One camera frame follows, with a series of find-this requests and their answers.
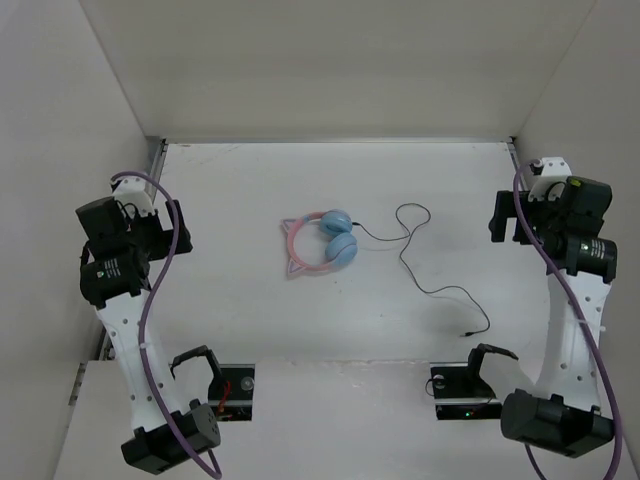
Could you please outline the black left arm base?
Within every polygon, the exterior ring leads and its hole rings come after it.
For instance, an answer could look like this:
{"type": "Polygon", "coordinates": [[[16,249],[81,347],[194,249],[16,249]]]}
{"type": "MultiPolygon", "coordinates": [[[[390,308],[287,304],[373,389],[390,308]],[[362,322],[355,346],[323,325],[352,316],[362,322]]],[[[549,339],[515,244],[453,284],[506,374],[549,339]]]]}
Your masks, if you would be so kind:
{"type": "Polygon", "coordinates": [[[208,403],[218,422],[249,422],[255,391],[254,364],[223,364],[208,389],[208,403]]]}

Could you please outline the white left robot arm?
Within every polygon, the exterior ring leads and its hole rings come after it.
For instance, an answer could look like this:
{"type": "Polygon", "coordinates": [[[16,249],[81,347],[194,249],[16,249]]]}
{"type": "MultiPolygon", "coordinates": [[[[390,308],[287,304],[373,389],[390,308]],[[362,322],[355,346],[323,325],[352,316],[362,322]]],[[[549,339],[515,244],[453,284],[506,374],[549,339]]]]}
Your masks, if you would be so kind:
{"type": "Polygon", "coordinates": [[[159,475],[212,453],[221,435],[213,409],[188,399],[149,327],[158,282],[151,262],[167,262],[192,249],[177,203],[166,205],[172,227],[161,226],[146,193],[114,193],[77,209],[88,240],[80,264],[80,290],[103,324],[126,380],[132,437],[121,446],[125,462],[159,475]]]}

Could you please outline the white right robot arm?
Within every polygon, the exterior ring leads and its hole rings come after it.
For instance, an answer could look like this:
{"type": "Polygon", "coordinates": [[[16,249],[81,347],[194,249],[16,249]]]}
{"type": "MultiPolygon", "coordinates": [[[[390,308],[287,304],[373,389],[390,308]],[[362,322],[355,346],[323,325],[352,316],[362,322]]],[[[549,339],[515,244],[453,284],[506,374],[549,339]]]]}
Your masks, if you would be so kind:
{"type": "Polygon", "coordinates": [[[463,369],[465,386],[490,389],[501,403],[500,429],[510,440],[578,458],[614,438],[615,422],[601,414],[597,341],[602,308],[616,275],[617,246],[600,237],[612,201],[609,185],[568,176],[545,180],[541,195],[502,190],[489,222],[491,240],[538,248],[547,265],[550,318],[540,375],[531,380],[517,355],[481,343],[463,369]]]}

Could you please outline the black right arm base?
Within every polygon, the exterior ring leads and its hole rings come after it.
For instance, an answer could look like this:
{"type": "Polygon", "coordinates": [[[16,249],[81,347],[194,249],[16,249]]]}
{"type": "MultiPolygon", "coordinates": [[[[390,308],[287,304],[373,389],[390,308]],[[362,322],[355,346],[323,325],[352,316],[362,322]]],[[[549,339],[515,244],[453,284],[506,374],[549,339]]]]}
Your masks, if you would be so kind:
{"type": "Polygon", "coordinates": [[[426,393],[440,421],[498,420],[502,404],[486,382],[472,378],[465,362],[429,364],[426,393]]]}

